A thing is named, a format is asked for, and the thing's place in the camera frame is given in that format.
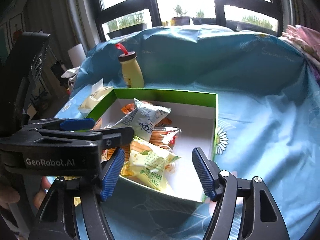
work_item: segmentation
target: paper roll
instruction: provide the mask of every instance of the paper roll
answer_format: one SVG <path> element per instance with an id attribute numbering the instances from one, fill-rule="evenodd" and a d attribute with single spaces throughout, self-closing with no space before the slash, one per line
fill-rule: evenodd
<path id="1" fill-rule="evenodd" d="M 85 60 L 85 53 L 81 43 L 69 49 L 68 54 L 74 68 L 80 67 Z"/>

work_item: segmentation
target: red strap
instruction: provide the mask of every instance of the red strap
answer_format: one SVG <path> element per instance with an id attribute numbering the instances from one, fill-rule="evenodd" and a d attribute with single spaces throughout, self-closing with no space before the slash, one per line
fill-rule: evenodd
<path id="1" fill-rule="evenodd" d="M 117 43 L 116 48 L 122 50 L 125 55 L 128 55 L 127 49 L 121 43 Z"/>

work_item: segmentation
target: blue fabric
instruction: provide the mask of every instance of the blue fabric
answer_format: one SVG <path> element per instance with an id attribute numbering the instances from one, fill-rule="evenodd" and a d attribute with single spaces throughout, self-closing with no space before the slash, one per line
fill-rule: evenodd
<path id="1" fill-rule="evenodd" d="M 320 209 L 320 91 L 304 56 L 260 33 L 201 26 L 144 30 L 92 49 L 71 103 L 57 117 L 79 117 L 77 107 L 102 77 L 105 84 L 124 87 L 117 42 L 137 52 L 147 88 L 218 93 L 215 161 L 240 178 L 262 177 L 290 239 L 300 239 Z M 104 203 L 116 239 L 201 239 L 210 206 L 176 203 L 124 181 Z M 231 240 L 240 213 L 238 207 Z"/>

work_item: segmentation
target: yellow bottle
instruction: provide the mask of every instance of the yellow bottle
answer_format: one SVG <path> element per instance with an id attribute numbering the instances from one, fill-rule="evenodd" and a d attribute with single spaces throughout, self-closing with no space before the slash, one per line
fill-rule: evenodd
<path id="1" fill-rule="evenodd" d="M 116 47 L 124 52 L 119 56 L 124 82 L 129 88 L 143 88 L 144 81 L 136 53 L 134 51 L 128 52 L 120 43 L 116 44 Z"/>

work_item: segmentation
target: bottle lid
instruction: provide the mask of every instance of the bottle lid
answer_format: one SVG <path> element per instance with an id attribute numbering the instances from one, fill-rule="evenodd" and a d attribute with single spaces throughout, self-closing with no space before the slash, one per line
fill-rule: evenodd
<path id="1" fill-rule="evenodd" d="M 125 62 L 130 59 L 134 59 L 137 56 L 135 51 L 129 51 L 128 54 L 121 54 L 118 58 L 120 62 Z"/>

